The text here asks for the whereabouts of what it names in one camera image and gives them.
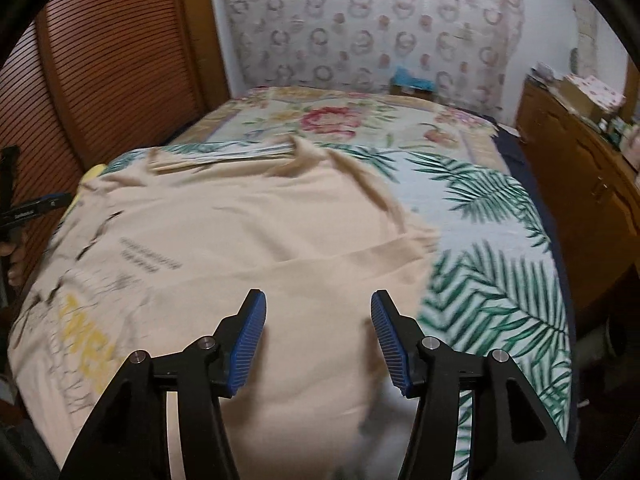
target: floral blanket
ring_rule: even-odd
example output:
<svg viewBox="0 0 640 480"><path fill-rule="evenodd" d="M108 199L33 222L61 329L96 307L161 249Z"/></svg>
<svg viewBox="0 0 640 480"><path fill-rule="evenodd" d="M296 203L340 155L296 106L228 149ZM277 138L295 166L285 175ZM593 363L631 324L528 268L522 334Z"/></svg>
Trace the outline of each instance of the floral blanket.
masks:
<svg viewBox="0 0 640 480"><path fill-rule="evenodd" d="M303 87L256 88L206 115L178 139L264 140L295 134L315 142L439 153L509 174L494 126L415 97Z"/></svg>
<svg viewBox="0 0 640 480"><path fill-rule="evenodd" d="M239 148L246 152L252 143L164 150L198 156ZM572 368L564 301L550 239L522 185L500 171L437 153L345 143L323 146L372 165L405 207L440 228L438 261L416 306L423 331L459 351L508 351L566 437ZM145 151L120 156L106 171L123 169ZM397 478L415 407L397 389L383 390L335 478ZM454 479L466 475L471 417L471 395L462 392Z"/></svg>

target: brown wooden cabinet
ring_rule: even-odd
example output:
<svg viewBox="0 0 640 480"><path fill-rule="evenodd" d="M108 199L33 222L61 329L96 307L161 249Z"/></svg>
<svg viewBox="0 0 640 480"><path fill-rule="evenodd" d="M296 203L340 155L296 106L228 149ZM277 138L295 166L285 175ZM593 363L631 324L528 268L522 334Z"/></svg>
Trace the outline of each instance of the brown wooden cabinet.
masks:
<svg viewBox="0 0 640 480"><path fill-rule="evenodd" d="M636 174L598 133L530 82L516 126L556 219L578 333L583 333L608 314L598 298L640 261Z"/></svg>

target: silver screw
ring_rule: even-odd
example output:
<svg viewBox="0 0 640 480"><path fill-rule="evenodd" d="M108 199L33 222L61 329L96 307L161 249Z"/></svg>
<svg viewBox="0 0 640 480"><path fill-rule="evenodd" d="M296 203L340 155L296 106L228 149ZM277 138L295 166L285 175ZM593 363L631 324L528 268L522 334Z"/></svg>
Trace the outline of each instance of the silver screw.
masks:
<svg viewBox="0 0 640 480"><path fill-rule="evenodd" d="M428 335L422 340L422 346L424 346L427 350L435 350L438 346L440 346L440 342L437 338Z"/></svg>
<svg viewBox="0 0 640 480"><path fill-rule="evenodd" d="M146 352L144 350L136 350L129 356L129 361L137 365L146 359Z"/></svg>
<svg viewBox="0 0 640 480"><path fill-rule="evenodd" d="M491 352L491 357L493 357L499 363L504 363L509 360L509 354L507 354L507 352L500 348Z"/></svg>
<svg viewBox="0 0 640 480"><path fill-rule="evenodd" d="M203 350L209 350L213 345L216 344L216 340L213 339L210 335L206 335L198 339L198 346Z"/></svg>

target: ribbed blue pad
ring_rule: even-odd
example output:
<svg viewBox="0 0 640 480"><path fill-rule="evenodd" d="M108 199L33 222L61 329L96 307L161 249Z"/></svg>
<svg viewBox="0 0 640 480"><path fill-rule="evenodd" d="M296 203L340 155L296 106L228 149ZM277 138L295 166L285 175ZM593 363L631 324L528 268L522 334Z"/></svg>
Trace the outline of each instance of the ribbed blue pad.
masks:
<svg viewBox="0 0 640 480"><path fill-rule="evenodd" d="M389 368L391 380L394 386L400 388L400 391L405 396L411 386L408 357L377 293L371 297L371 320L373 321L373 327L376 329L376 335L378 336L382 353L385 356L386 367Z"/></svg>
<svg viewBox="0 0 640 480"><path fill-rule="evenodd" d="M255 299L251 313L247 316L230 355L230 371L226 385L233 395L246 383L251 361L254 358L255 348L258 346L266 317L267 299L264 293L261 292Z"/></svg>

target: folded fabric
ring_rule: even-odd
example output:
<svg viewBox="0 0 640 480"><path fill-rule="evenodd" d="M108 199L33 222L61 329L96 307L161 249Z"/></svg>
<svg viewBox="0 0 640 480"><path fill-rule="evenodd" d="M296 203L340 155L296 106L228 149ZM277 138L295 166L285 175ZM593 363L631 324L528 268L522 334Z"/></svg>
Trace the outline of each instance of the folded fabric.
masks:
<svg viewBox="0 0 640 480"><path fill-rule="evenodd" d="M414 316L437 236L367 166L287 144L214 161L151 150L83 185L10 337L59 465L130 352L183 350L250 288L266 325L247 386L222 403L241 477L321 479L340 461L386 373L370 295ZM183 478L174 416L168 442Z"/></svg>

